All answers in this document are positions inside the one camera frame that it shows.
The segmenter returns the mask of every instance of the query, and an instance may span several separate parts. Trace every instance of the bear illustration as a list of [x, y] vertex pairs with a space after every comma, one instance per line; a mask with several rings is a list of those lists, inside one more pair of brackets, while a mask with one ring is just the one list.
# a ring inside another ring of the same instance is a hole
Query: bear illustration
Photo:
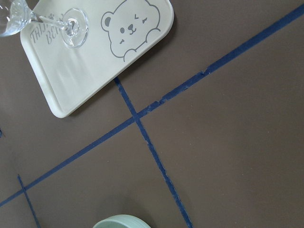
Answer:
[[101, 19], [102, 29], [108, 33], [111, 52], [123, 58], [147, 43], [152, 31], [160, 31], [160, 11], [147, 0], [124, 0], [114, 12], [106, 12]]

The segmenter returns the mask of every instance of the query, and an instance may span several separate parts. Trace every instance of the white tray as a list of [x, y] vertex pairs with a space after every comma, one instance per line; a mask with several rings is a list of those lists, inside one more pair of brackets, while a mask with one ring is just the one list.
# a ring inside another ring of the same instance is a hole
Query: white tray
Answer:
[[[88, 17], [83, 46], [67, 47], [59, 30], [44, 24], [29, 24], [20, 35], [47, 103], [59, 118], [164, 38], [174, 18], [169, 0], [40, 0], [34, 12], [60, 19], [70, 8], [80, 8]], [[131, 24], [136, 29], [132, 35]]]

